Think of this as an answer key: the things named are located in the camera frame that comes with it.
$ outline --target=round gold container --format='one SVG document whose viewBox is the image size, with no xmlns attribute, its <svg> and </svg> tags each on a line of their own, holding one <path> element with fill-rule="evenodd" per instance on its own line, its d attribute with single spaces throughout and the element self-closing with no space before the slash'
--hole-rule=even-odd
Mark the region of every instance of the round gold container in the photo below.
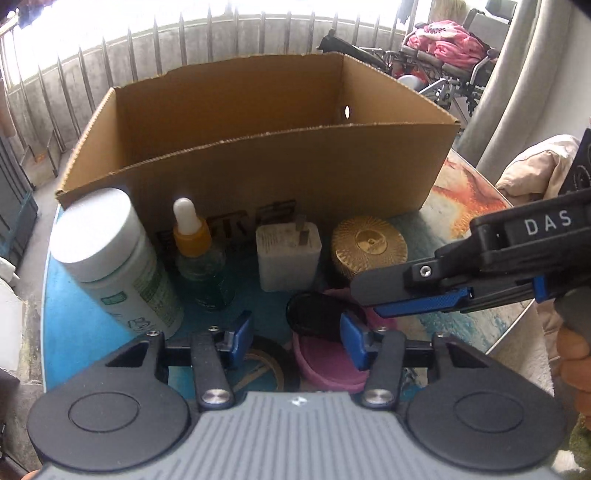
<svg viewBox="0 0 591 480">
<path fill-rule="evenodd" d="M 379 218 L 354 217 L 341 222 L 333 232 L 333 262 L 348 279 L 365 270 L 404 263 L 407 255 L 400 232 Z"/>
</svg>

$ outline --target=concrete floor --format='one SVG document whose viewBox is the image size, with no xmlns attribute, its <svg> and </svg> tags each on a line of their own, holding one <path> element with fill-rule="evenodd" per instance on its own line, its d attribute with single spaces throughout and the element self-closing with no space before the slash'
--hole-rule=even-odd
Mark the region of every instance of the concrete floor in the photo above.
<svg viewBox="0 0 591 480">
<path fill-rule="evenodd" d="M 61 158 L 62 171 L 68 156 L 69 152 L 66 152 Z M 29 471 L 41 466 L 29 442 L 26 422 L 33 402 L 43 394 L 40 336 L 41 299 L 49 236 L 57 210 L 57 200 L 54 193 L 59 182 L 59 177 L 53 178 L 51 168 L 45 165 L 46 162 L 47 160 L 43 162 L 43 165 L 34 166 L 35 172 L 31 172 L 33 173 L 32 177 L 35 177 L 34 183 L 41 184 L 33 194 L 39 211 L 27 250 L 17 269 L 21 281 L 15 286 L 14 291 L 26 305 L 22 349 L 17 371 L 21 383 L 8 404 L 6 415 L 6 450 L 10 457 Z M 48 172 L 49 175 L 40 176 L 41 171 Z"/>
</svg>

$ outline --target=concrete wall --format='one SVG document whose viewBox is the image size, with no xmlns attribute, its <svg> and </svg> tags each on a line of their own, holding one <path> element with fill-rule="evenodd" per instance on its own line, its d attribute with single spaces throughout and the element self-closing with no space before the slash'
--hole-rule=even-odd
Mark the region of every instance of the concrete wall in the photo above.
<svg viewBox="0 0 591 480">
<path fill-rule="evenodd" d="M 332 18 L 316 18 L 314 21 L 312 49 L 332 27 Z M 337 35 L 352 41 L 354 20 L 339 19 Z M 285 31 L 287 29 L 286 15 L 267 14 L 264 23 L 264 53 L 283 53 Z M 217 17 L 212 22 L 212 53 L 213 61 L 224 60 L 235 56 L 236 24 L 232 17 Z M 187 62 L 204 63 L 208 61 L 207 54 L 207 20 L 185 23 L 185 42 Z M 238 22 L 238 54 L 249 55 L 259 53 L 261 41 L 261 19 L 259 15 L 241 16 Z M 373 46 L 374 25 L 360 24 L 357 45 Z M 310 17 L 293 16 L 290 22 L 290 41 L 288 52 L 293 54 L 306 53 L 309 49 Z M 158 29 L 160 56 L 163 72 L 181 66 L 180 33 L 178 24 L 167 25 Z M 389 49 L 390 27 L 380 26 L 376 41 L 377 47 Z M 401 35 L 395 39 L 395 47 L 400 44 Z M 133 47 L 138 79 L 148 78 L 157 74 L 153 31 L 133 34 Z M 126 37 L 110 41 L 107 46 L 109 63 L 111 65 L 113 83 L 122 86 L 132 82 L 129 46 Z M 98 105 L 108 90 L 105 64 L 100 46 L 86 50 L 84 53 L 86 71 L 95 105 Z M 62 59 L 64 78 L 74 107 L 75 121 L 83 131 L 92 111 L 84 88 L 82 71 L 77 56 Z M 50 106 L 53 110 L 58 129 L 67 147 L 77 141 L 73 120 L 70 117 L 64 92 L 60 83 L 57 67 L 53 66 L 43 71 L 44 84 L 47 90 Z M 15 114 L 17 128 L 22 132 L 25 143 L 29 144 L 35 154 L 46 149 L 47 141 L 53 129 L 47 107 L 45 105 L 39 79 L 37 76 L 27 79 L 25 91 L 33 116 L 29 116 L 24 97 L 19 85 L 10 88 L 9 101 Z M 11 144 L 17 156 L 23 154 L 23 148 L 18 137 L 11 138 Z"/>
<path fill-rule="evenodd" d="M 542 115 L 527 146 L 558 134 L 581 138 L 591 117 L 591 20 L 578 9 Z"/>
</svg>

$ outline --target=gray ribbed plate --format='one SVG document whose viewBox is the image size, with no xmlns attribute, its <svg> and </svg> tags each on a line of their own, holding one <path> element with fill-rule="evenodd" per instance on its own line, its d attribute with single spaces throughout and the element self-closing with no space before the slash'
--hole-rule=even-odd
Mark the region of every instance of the gray ribbed plate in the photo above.
<svg viewBox="0 0 591 480">
<path fill-rule="evenodd" d="M 35 480 L 83 477 L 49 466 Z M 205 413 L 187 440 L 160 460 L 129 472 L 100 477 L 117 480 L 558 478 L 548 468 L 498 477 L 455 469 L 415 445 L 393 414 L 358 407 L 347 393 L 263 392 L 250 392 L 244 403 L 230 410 Z"/>
</svg>

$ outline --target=white bottle cap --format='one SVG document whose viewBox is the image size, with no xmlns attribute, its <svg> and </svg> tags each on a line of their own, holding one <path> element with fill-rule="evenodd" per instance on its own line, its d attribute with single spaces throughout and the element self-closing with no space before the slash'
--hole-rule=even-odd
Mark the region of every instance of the white bottle cap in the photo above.
<svg viewBox="0 0 591 480">
<path fill-rule="evenodd" d="M 53 257 L 77 281 L 105 278 L 132 254 L 143 227 L 127 194 L 102 189 L 74 202 L 51 232 Z"/>
<path fill-rule="evenodd" d="M 195 205 L 187 198 L 179 198 L 173 205 L 177 229 L 181 235 L 194 235 L 201 230 L 201 220 L 195 212 Z"/>
</svg>

